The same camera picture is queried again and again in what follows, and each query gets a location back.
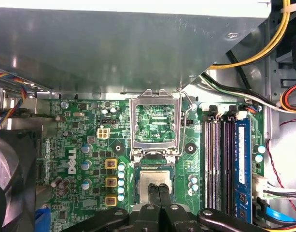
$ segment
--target capacitor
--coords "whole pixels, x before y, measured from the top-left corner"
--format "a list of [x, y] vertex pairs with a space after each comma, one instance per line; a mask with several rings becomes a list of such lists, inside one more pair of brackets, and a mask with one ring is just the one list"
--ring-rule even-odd
[[62, 135], [63, 137], [67, 138], [67, 137], [72, 137], [74, 134], [72, 131], [64, 131]]
[[58, 185], [59, 189], [64, 189], [67, 185], [69, 185], [70, 180], [69, 179], [64, 179], [62, 182]]
[[124, 195], [123, 194], [119, 194], [118, 195], [118, 201], [123, 201], [124, 200]]
[[261, 154], [252, 154], [253, 160], [255, 160], [256, 163], [260, 163], [263, 161], [264, 157]]
[[192, 183], [192, 184], [196, 184], [198, 179], [194, 176], [194, 175], [189, 175], [188, 176], [188, 180]]
[[61, 102], [60, 104], [61, 108], [66, 110], [69, 107], [69, 103], [66, 101]]
[[254, 152], [256, 152], [256, 153], [258, 152], [260, 154], [264, 154], [266, 152], [265, 146], [258, 145], [258, 144], [255, 144], [253, 146], [253, 150], [254, 150]]
[[93, 149], [93, 146], [91, 144], [84, 144], [81, 147], [82, 153], [85, 153], [85, 154], [89, 153], [92, 149]]
[[69, 187], [66, 187], [66, 188], [64, 188], [64, 189], [60, 189], [59, 192], [58, 192], [58, 195], [59, 195], [60, 197], [63, 197], [64, 195], [66, 195], [66, 193], [68, 193], [69, 190], [70, 190]]
[[62, 115], [57, 115], [56, 122], [66, 122], [66, 117]]
[[118, 172], [118, 178], [123, 179], [125, 177], [125, 172], [124, 171], [119, 171]]
[[92, 181], [90, 179], [85, 179], [81, 184], [81, 188], [83, 190], [88, 190], [91, 185], [92, 185]]
[[123, 186], [125, 181], [123, 179], [118, 180], [118, 186]]
[[119, 194], [124, 193], [124, 188], [123, 188], [123, 187], [119, 187], [119, 188], [118, 188], [118, 193], [119, 193]]
[[194, 190], [195, 192], [198, 190], [198, 185], [192, 185], [192, 190]]
[[124, 163], [119, 163], [118, 170], [119, 171], [124, 171], [124, 169], [125, 169], [125, 164]]
[[114, 107], [112, 107], [112, 108], [110, 109], [110, 113], [112, 113], [113, 115], [116, 114], [116, 113], [117, 113], [117, 109], [114, 108]]
[[57, 177], [50, 185], [51, 187], [56, 188], [59, 185], [59, 183], [61, 183], [61, 181], [62, 181], [62, 178]]
[[106, 114], [108, 114], [108, 110], [103, 109], [103, 110], [101, 110], [101, 113], [102, 113], [103, 115], [106, 115]]
[[89, 170], [89, 168], [92, 166], [92, 162], [89, 161], [89, 160], [86, 160], [84, 161], [82, 164], [81, 164], [81, 169], [84, 170], [84, 171], [87, 171]]

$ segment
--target mounting screw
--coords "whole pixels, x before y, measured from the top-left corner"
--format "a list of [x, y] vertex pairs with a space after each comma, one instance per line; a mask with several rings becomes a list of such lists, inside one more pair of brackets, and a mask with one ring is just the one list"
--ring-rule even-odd
[[135, 163], [140, 163], [140, 160], [141, 160], [140, 156], [134, 156]]
[[212, 212], [209, 211], [209, 210], [204, 210], [203, 214], [206, 215], [206, 216], [211, 216]]
[[121, 210], [117, 210], [115, 213], [114, 213], [114, 215], [116, 215], [116, 216], [120, 216], [120, 215], [122, 215], [123, 214], [123, 212], [121, 211]]
[[153, 205], [149, 205], [149, 206], [147, 207], [147, 209], [154, 209], [154, 206], [153, 206]]
[[69, 107], [69, 103], [66, 101], [61, 102], [60, 105], [61, 105], [61, 108], [64, 110], [66, 110]]
[[170, 207], [172, 210], [177, 210], [179, 209], [179, 207], [176, 204], [171, 205]]

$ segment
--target red cable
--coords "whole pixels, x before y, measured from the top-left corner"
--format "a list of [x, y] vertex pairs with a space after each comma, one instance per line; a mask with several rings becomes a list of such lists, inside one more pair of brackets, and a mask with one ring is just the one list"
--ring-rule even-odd
[[[290, 123], [290, 122], [296, 122], [296, 119], [293, 119], [293, 120], [290, 120], [290, 121], [283, 122], [283, 123], [280, 124], [280, 126], [285, 125], [285, 124]], [[272, 165], [272, 168], [273, 168], [273, 172], [274, 172], [274, 174], [275, 174], [276, 177], [277, 177], [278, 183], [280, 184], [281, 188], [283, 189], [284, 186], [283, 186], [283, 184], [282, 184], [282, 182], [281, 182], [281, 179], [280, 179], [280, 177], [279, 177], [279, 175], [278, 175], [278, 172], [277, 172], [276, 168], [274, 167], [274, 162], [273, 162], [273, 159], [272, 159], [272, 154], [271, 154], [271, 152], [270, 152], [270, 150], [269, 150], [269, 142], [270, 142], [270, 139], [268, 139], [268, 141], [266, 142], [266, 149], [267, 149], [268, 154], [269, 154], [269, 157], [270, 157], [270, 161], [271, 161], [271, 165]], [[295, 206], [295, 204], [293, 203], [293, 201], [292, 201], [292, 200], [289, 200], [289, 202], [291, 203], [292, 208], [296, 211], [296, 206]]]

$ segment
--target white connector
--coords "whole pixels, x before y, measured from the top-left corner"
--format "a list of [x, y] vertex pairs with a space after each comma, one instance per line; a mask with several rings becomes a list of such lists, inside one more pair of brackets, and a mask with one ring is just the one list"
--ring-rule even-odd
[[238, 111], [238, 113], [236, 113], [236, 118], [237, 120], [243, 120], [248, 116], [248, 112], [247, 111]]
[[268, 179], [257, 175], [252, 174], [252, 195], [254, 197], [264, 198], [264, 190], [268, 187]]

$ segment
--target cooling fan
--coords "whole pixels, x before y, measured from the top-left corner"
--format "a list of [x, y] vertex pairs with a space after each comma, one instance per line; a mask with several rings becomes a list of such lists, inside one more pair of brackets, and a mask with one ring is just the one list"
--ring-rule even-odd
[[36, 143], [32, 134], [0, 130], [0, 231], [34, 227]]

